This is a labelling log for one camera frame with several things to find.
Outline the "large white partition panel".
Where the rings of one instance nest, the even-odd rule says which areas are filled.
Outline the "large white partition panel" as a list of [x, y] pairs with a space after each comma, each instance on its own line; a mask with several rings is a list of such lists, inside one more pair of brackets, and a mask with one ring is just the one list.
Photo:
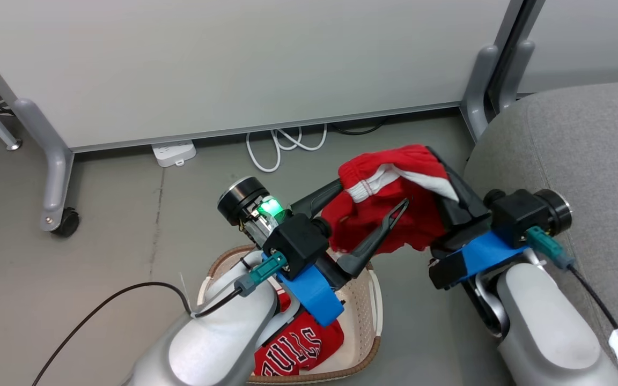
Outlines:
[[0, 0], [0, 92], [67, 147], [460, 102], [511, 0]]

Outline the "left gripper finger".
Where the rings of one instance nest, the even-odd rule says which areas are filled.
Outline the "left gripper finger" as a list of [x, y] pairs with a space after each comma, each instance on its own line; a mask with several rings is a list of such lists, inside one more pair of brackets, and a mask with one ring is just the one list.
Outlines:
[[340, 179], [335, 179], [331, 183], [292, 203], [290, 211], [293, 214], [301, 213], [308, 218], [314, 218], [342, 191], [343, 185]]
[[371, 232], [352, 252], [337, 259], [340, 269], [351, 278], [358, 278], [363, 269], [370, 263], [376, 251], [387, 239], [388, 234], [398, 223], [409, 206], [409, 200], [403, 199], [381, 220], [378, 227]]

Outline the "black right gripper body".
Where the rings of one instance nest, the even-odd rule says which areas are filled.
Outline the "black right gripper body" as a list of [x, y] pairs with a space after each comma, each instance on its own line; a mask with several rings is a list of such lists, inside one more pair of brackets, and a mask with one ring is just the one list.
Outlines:
[[465, 276], [464, 258], [459, 249], [466, 244], [469, 242], [432, 242], [429, 278], [437, 289], [449, 289]]

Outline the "red Bulls jersey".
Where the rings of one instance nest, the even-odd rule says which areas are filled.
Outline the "red Bulls jersey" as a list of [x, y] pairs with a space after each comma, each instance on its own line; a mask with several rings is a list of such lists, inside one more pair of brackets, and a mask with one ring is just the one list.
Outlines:
[[321, 326], [302, 311], [279, 335], [255, 352], [254, 376], [299, 376], [333, 356], [343, 345], [344, 332], [338, 320]]

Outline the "white partition panel with seams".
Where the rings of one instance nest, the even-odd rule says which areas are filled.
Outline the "white partition panel with seams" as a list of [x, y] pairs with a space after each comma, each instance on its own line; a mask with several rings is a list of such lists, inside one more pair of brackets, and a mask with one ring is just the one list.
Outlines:
[[618, 81], [618, 0], [545, 0], [518, 93]]

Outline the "red white shorts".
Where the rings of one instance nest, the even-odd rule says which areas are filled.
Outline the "red white shorts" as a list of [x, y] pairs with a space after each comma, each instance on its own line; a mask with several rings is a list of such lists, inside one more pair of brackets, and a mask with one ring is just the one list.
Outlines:
[[405, 199], [408, 207], [377, 253], [404, 245], [424, 251], [446, 234], [436, 197], [459, 201], [444, 164], [421, 144], [361, 154], [342, 164], [338, 174], [344, 190], [321, 212], [333, 230], [329, 246], [337, 253], [352, 252]]

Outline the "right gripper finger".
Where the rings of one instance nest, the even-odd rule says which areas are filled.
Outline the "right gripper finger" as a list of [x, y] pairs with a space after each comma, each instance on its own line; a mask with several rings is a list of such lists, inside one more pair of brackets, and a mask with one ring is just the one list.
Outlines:
[[432, 147], [428, 146], [427, 149], [444, 167], [458, 198], [458, 201], [453, 201], [434, 193], [433, 200], [445, 231], [436, 242], [471, 242], [479, 235], [485, 234], [490, 229], [490, 210], [473, 188]]

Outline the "cream laundry basket brown rim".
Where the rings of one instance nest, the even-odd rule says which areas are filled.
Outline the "cream laundry basket brown rim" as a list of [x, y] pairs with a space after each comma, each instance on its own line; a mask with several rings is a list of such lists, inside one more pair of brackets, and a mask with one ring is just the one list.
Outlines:
[[252, 375], [255, 386], [302, 386], [348, 378], [363, 371], [376, 357], [383, 326], [380, 284], [368, 265], [357, 279], [337, 292], [344, 311], [337, 318], [343, 330], [343, 344], [326, 361], [292, 376]]

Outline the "white power strip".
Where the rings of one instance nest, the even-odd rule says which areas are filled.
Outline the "white power strip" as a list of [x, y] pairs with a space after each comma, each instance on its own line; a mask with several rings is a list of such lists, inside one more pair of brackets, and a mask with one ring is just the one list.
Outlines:
[[162, 168], [181, 167], [196, 156], [196, 147], [192, 140], [152, 144], [151, 147], [157, 164]]

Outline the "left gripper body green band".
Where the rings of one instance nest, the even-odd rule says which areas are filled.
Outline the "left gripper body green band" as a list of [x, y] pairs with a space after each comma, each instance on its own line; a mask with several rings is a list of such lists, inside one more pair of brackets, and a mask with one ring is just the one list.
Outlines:
[[234, 183], [218, 200], [218, 211], [257, 246], [282, 246], [285, 240], [276, 229], [285, 208], [255, 177]]

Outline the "grey partition foot with caster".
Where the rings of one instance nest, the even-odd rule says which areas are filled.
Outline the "grey partition foot with caster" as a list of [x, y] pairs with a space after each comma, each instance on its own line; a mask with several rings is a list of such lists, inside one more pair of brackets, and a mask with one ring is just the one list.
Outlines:
[[14, 102], [14, 112], [45, 154], [47, 176], [42, 198], [41, 229], [67, 239], [79, 226], [79, 213], [65, 205], [75, 155], [30, 99]]

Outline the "grey fabric sofa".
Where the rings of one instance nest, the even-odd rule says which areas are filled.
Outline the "grey fabric sofa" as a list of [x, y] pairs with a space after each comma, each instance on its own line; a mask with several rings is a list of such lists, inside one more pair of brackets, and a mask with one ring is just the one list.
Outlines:
[[491, 121], [463, 177], [478, 193], [557, 191], [573, 225], [559, 236], [618, 323], [618, 83], [527, 96]]

